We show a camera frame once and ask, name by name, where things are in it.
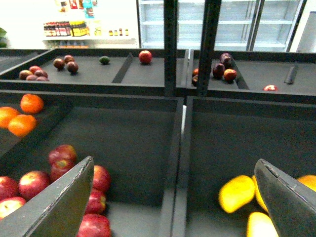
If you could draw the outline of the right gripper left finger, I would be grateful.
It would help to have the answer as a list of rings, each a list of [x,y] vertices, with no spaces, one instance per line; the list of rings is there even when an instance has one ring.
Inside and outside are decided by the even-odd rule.
[[[75,237],[92,189],[88,156],[0,222],[2,237]]]

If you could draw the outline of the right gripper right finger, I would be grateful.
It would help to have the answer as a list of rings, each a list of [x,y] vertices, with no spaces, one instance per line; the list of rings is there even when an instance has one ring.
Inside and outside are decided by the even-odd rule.
[[[280,237],[316,235],[316,193],[264,159],[254,168],[261,197]]]

